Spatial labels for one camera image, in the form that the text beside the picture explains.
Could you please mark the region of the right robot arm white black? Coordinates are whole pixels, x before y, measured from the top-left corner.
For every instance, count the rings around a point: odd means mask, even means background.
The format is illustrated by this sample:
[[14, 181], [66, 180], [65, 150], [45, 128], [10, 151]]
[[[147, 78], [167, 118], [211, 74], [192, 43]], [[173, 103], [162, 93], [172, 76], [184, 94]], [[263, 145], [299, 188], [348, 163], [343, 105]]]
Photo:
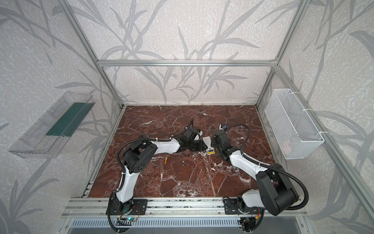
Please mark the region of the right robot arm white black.
[[258, 188], [248, 190], [236, 198], [242, 213], [251, 208], [265, 209], [277, 216], [284, 210], [299, 210], [309, 201], [306, 186], [279, 164], [268, 165], [232, 146], [224, 129], [214, 132], [211, 146], [219, 156], [254, 178]]

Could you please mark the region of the white remote control yellow buttons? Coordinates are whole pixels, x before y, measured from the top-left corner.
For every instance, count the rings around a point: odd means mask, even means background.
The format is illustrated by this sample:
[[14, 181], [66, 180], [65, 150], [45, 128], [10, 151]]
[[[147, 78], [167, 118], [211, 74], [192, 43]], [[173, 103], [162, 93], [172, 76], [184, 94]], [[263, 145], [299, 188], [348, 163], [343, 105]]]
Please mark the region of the white remote control yellow buttons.
[[207, 150], [214, 150], [214, 148], [212, 147], [212, 140], [211, 140], [211, 137], [209, 136], [205, 136], [203, 137], [203, 143], [206, 145], [206, 151]]

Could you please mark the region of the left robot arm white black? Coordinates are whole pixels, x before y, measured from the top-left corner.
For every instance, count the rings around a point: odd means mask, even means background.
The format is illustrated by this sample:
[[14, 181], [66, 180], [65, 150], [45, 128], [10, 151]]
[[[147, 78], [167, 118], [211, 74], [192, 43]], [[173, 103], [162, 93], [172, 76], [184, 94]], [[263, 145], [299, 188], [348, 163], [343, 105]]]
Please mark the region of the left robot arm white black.
[[119, 187], [113, 190], [108, 202], [106, 215], [127, 215], [134, 205], [133, 193], [137, 179], [146, 169], [154, 155], [176, 154], [186, 150], [201, 152], [207, 149], [202, 140], [203, 132], [193, 126], [170, 138], [150, 138], [146, 134], [131, 140], [120, 147], [116, 154], [122, 169]]

